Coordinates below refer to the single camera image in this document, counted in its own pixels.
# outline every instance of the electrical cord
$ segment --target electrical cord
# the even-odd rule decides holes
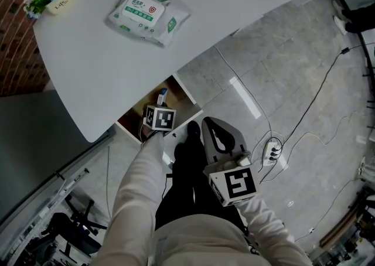
[[[336,58],[334,59],[333,63],[331,64],[330,68],[328,69],[324,79],[323,79],[323,82],[318,90],[318,92],[315,94],[313,100],[311,101],[311,103],[309,104],[308,108],[306,109],[306,111],[303,113],[301,119],[298,121],[297,125],[294,127],[294,129],[292,130],[292,132],[290,133],[289,137],[285,140],[284,144],[288,142],[288,140],[290,139],[290,137],[292,137],[293,133],[295,132],[295,130],[298,128],[298,126],[300,125],[300,123],[302,122],[303,118],[305,117],[306,113],[309,111],[309,109],[311,108],[311,105],[314,103],[314,101],[316,100],[316,98],[318,97],[319,93],[321,92],[321,89],[323,87],[323,84],[324,82],[326,81],[327,79],[327,76],[329,74],[329,72],[331,71],[332,67],[335,65],[336,61],[338,60],[339,56],[341,56],[342,54],[346,54],[348,52],[350,52],[352,49],[355,49],[355,48],[358,48],[358,47],[365,47],[367,45],[371,45],[371,44],[375,44],[375,42],[371,42],[371,43],[366,43],[364,45],[357,45],[357,46],[353,46],[351,48],[344,48],[343,50],[341,50],[341,52],[336,56]]]
[[[164,188],[164,191],[163,191],[162,199],[164,199],[164,193],[165,193],[165,190],[166,190],[166,181],[167,180],[168,180],[168,178],[165,178],[165,188]]]
[[[253,155],[254,155],[255,150],[256,150],[257,147],[259,146],[259,144],[263,141],[263,139],[265,138],[265,136],[267,136],[267,134],[268,134],[269,132],[271,132],[271,131],[267,131],[267,132],[263,135],[263,137],[260,139],[260,141],[256,144],[256,146],[254,147],[253,152],[252,152],[251,155],[250,155],[250,163],[251,163],[251,164],[254,164],[254,163],[257,163],[257,162],[260,161],[260,160],[257,160],[257,161],[255,161],[255,162],[252,162],[252,160],[253,160]],[[282,136],[282,140],[283,140],[283,141],[285,140],[285,137],[284,137],[282,134],[280,134],[279,132],[276,132],[276,131],[272,131],[272,132],[273,132],[273,133],[276,133],[276,134],[278,134],[278,135],[280,135],[280,136]]]
[[[316,98],[318,97],[319,93],[321,92],[321,89],[322,89],[322,87],[323,87],[324,82],[325,82],[326,79],[327,79],[327,76],[328,76],[329,72],[331,71],[333,65],[335,65],[335,63],[336,63],[336,61],[338,60],[339,56],[340,56],[341,54],[343,54],[343,53],[342,53],[343,51],[341,51],[341,52],[336,56],[335,60],[334,60],[333,63],[331,64],[330,68],[328,69],[328,71],[327,71],[327,73],[326,73],[326,75],[325,75],[325,77],[324,77],[324,79],[323,79],[323,82],[322,82],[322,84],[321,84],[321,86],[320,86],[318,92],[316,92],[316,94],[315,94],[313,100],[312,100],[311,103],[309,104],[309,106],[308,106],[308,108],[306,109],[306,111],[303,113],[301,119],[298,121],[297,125],[294,127],[294,129],[293,129],[292,132],[290,133],[289,137],[285,140],[284,144],[282,145],[283,147],[284,147],[285,143],[288,142],[288,140],[290,139],[290,137],[292,137],[292,135],[294,134],[295,130],[298,128],[298,126],[299,126],[300,123],[302,122],[303,118],[305,117],[305,115],[307,114],[307,112],[310,110],[312,104],[314,103],[314,101],[315,101]]]
[[[270,180],[263,180],[262,181],[262,183],[266,183],[266,182],[272,182],[281,172],[283,172],[284,170],[286,170],[286,168],[287,168],[287,165],[289,164],[289,160],[290,160],[290,158],[291,158],[291,156],[292,156],[292,153],[293,153],[293,151],[294,151],[294,148],[296,147],[296,145],[297,145],[297,143],[299,143],[302,139],[303,139],[303,137],[304,136],[306,136],[306,135],[311,135],[311,136],[314,136],[314,137],[316,137],[320,142],[321,142],[321,144],[323,144],[324,146],[327,146],[335,137],[336,137],[336,135],[337,135],[337,133],[338,133],[338,131],[339,131],[339,127],[340,127],[340,124],[341,124],[341,122],[345,119],[345,118],[349,118],[349,123],[350,123],[350,120],[352,119],[352,115],[354,114],[354,113],[357,113],[357,114],[359,114],[357,111],[353,111],[352,113],[351,113],[351,115],[350,116],[345,116],[345,117],[343,117],[343,118],[341,118],[340,119],[340,121],[339,121],[339,124],[337,125],[337,128],[336,128],[336,132],[335,132],[335,134],[333,135],[333,137],[331,137],[331,139],[327,142],[327,143],[324,143],[320,138],[319,138],[319,136],[317,136],[317,135],[315,135],[315,134],[313,134],[313,133],[310,133],[310,132],[306,132],[306,133],[304,133],[301,137],[300,137],[300,139],[298,139],[297,140],[297,142],[296,143],[294,143],[294,145],[293,145],[293,147],[292,147],[292,150],[291,150],[291,153],[289,154],[289,157],[288,157],[288,160],[287,160],[287,162],[286,162],[286,164],[285,164],[285,166],[272,178],[272,179],[270,179]]]
[[[270,143],[272,139],[276,139],[276,140],[280,143],[280,146],[282,146],[282,142],[281,142],[280,139],[277,138],[277,137],[271,137],[271,138],[269,138],[269,139],[265,142],[265,145],[264,145],[264,147],[263,147],[263,152],[262,152],[262,165],[261,165],[261,168],[259,169],[258,173],[260,173],[260,172],[262,171],[263,167],[264,167],[264,152],[265,152],[265,150],[266,150],[266,148],[267,148],[267,146],[268,146],[268,143]],[[274,154],[274,155],[272,155],[272,154],[273,154],[273,152],[272,152],[272,153],[271,153],[271,157],[270,157],[270,161],[276,161],[276,163],[277,163],[277,159],[279,158],[279,156],[281,155],[281,153],[282,153],[282,150],[280,151],[280,153],[278,153],[278,154]]]
[[[311,103],[309,104],[308,108],[307,108],[306,111],[302,114],[302,117],[300,118],[300,120],[298,121],[297,125],[294,127],[294,129],[293,129],[292,132],[290,133],[290,135],[289,135],[286,139],[284,139],[283,143],[281,143],[281,147],[280,147],[280,149],[277,150],[277,151],[279,152],[279,153],[278,153],[278,157],[282,154],[282,150],[283,150],[283,148],[284,148],[285,143],[287,143],[287,141],[290,139],[290,137],[292,137],[292,135],[294,134],[294,132],[296,131],[296,129],[298,128],[298,126],[299,126],[300,123],[302,122],[303,118],[306,116],[307,112],[308,112],[309,109],[311,108],[312,104],[315,102],[316,98],[318,97],[318,95],[319,95],[319,93],[320,93],[320,91],[321,91],[321,89],[322,89],[322,87],[323,87],[323,85],[324,85],[324,82],[325,82],[326,79],[327,79],[327,76],[328,76],[329,72],[331,71],[332,67],[335,65],[335,63],[336,63],[337,59],[339,58],[339,56],[340,56],[341,54],[346,54],[346,53],[350,52],[350,50],[352,50],[352,49],[355,49],[355,48],[358,48],[358,47],[367,46],[367,45],[372,45],[372,44],[375,44],[375,42],[366,43],[365,45],[353,46],[353,47],[351,47],[351,48],[346,47],[346,48],[344,48],[344,49],[343,49],[343,50],[342,50],[342,51],[336,56],[336,58],[334,59],[333,63],[330,65],[330,68],[328,69],[328,71],[327,71],[327,73],[326,73],[326,75],[325,75],[325,77],[324,77],[324,79],[323,79],[323,82],[322,82],[322,84],[321,84],[321,86],[320,86],[318,92],[315,94],[315,96],[314,96],[313,100],[311,101]],[[272,132],[273,132],[273,130],[272,130],[272,127],[271,127],[271,122],[270,122],[270,120],[268,119],[268,116],[266,115],[266,113],[264,112],[262,106],[260,106],[260,104],[259,104],[259,102],[257,101],[257,99],[256,99],[256,98],[254,97],[254,95],[250,92],[250,90],[245,86],[245,84],[243,83],[243,81],[242,81],[242,79],[240,78],[240,76],[239,76],[239,75],[236,73],[236,71],[230,66],[230,64],[229,64],[228,61],[224,58],[224,56],[222,55],[222,53],[220,52],[220,50],[216,47],[216,45],[214,45],[213,47],[217,50],[217,52],[219,53],[219,55],[221,56],[221,58],[223,59],[223,61],[225,62],[225,64],[228,65],[229,68],[231,68],[231,70],[233,71],[233,73],[237,76],[237,78],[241,81],[242,85],[243,85],[243,86],[246,88],[246,90],[252,95],[252,97],[255,99],[255,101],[257,102],[257,104],[258,104],[259,107],[261,108],[262,112],[264,113],[264,115],[265,115],[265,117],[266,117],[266,119],[267,119],[267,121],[268,121],[268,125],[269,125],[269,127],[270,127],[269,132],[271,133],[271,138],[272,138]],[[268,143],[270,142],[271,138],[270,138],[269,140],[267,140],[267,142],[265,143],[265,147],[264,147],[264,149],[263,149],[263,153],[262,153],[262,165],[261,165],[261,169],[260,169],[258,172],[260,172],[260,171],[263,169],[263,167],[264,167],[264,163],[263,163],[263,159],[264,159],[264,150],[265,150],[265,148],[267,147]],[[254,148],[254,150],[253,150],[253,152],[252,152],[252,154],[251,154],[250,162],[251,162],[251,160],[252,160],[253,153],[254,153],[256,147],[259,145],[259,143],[255,146],[255,148]],[[262,180],[260,181],[260,183],[263,183],[263,182],[270,182],[270,181],[274,180],[274,179],[275,179],[275,178],[276,178],[276,177],[277,177],[282,171],[284,171],[284,170],[287,168],[287,166],[288,166],[288,163],[286,163],[285,166],[283,167],[283,169],[282,169],[282,170],[281,170],[281,171],[280,171],[275,177],[273,177],[271,180],[264,180],[264,179],[268,176],[268,174],[269,174],[269,173],[275,168],[276,164],[277,164],[277,162],[275,163],[275,165],[272,166],[272,168],[270,169],[270,171],[268,171],[267,174],[262,178]]]
[[[110,204],[108,203],[108,175],[110,172],[110,147],[108,146],[108,156],[107,156],[107,182],[105,184],[105,196],[107,198],[107,209],[108,209],[108,215],[110,219],[112,219],[112,215],[110,212]]]
[[[143,141],[142,141],[142,128],[143,128],[143,122],[142,122],[142,124],[141,124],[141,127],[139,128],[139,132],[138,132],[138,136],[139,136],[139,140],[141,141],[141,143],[143,143]]]
[[[318,227],[318,225],[322,222],[322,220],[324,219],[324,217],[327,216],[327,214],[329,213],[329,211],[331,210],[331,208],[332,208],[333,205],[335,204],[336,199],[339,197],[339,195],[340,195],[341,192],[345,189],[345,187],[346,187],[350,182],[354,182],[354,181],[356,181],[356,180],[360,180],[360,179],[352,179],[352,180],[348,181],[348,182],[344,185],[344,187],[341,188],[341,190],[339,191],[339,193],[338,193],[338,194],[336,195],[336,197],[334,198],[334,200],[333,200],[331,206],[328,208],[327,212],[323,215],[323,217],[318,221],[318,223],[317,223],[316,226],[313,228],[313,230],[312,230],[310,233],[308,233],[308,234],[306,234],[306,235],[304,235],[304,236],[302,236],[302,237],[296,239],[294,242],[297,242],[298,240],[303,239],[303,238],[305,238],[305,237],[311,235],[311,234],[316,230],[316,228]]]

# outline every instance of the white sleeve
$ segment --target white sleeve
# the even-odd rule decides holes
[[[262,256],[274,266],[311,266],[304,251],[294,243],[294,238],[280,219],[270,210],[259,195],[247,202],[236,204],[254,235]]]
[[[157,133],[133,160],[118,188],[112,220],[92,266],[146,266],[162,197],[164,139]]]

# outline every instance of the box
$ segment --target box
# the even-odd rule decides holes
[[[244,202],[258,193],[259,182],[253,165],[209,174],[209,184],[225,206]]]
[[[173,131],[176,110],[148,105],[143,124],[154,131]]]

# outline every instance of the foot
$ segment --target foot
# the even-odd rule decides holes
[[[187,135],[198,136],[200,138],[200,127],[196,121],[191,121],[187,124]]]
[[[335,21],[336,26],[339,28],[339,30],[342,32],[342,34],[346,35],[347,30],[345,29],[345,21],[341,20],[337,16],[334,16],[333,20]]]
[[[341,18],[341,19],[344,19],[345,16],[342,15],[342,10],[344,10],[336,1],[333,1],[332,2],[332,5],[334,7],[334,9],[336,10],[337,12],[337,15]]]

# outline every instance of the person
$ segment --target person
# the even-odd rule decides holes
[[[207,160],[196,122],[175,149],[172,187],[162,199],[163,149],[162,133],[152,133],[133,160],[92,266],[312,265],[260,196],[221,205],[202,173]],[[237,208],[261,255],[250,253]]]
[[[362,33],[365,30],[375,29],[375,4],[352,11],[343,9],[336,1],[333,1],[332,5],[339,15],[339,17],[333,16],[333,20],[343,35],[348,32]]]

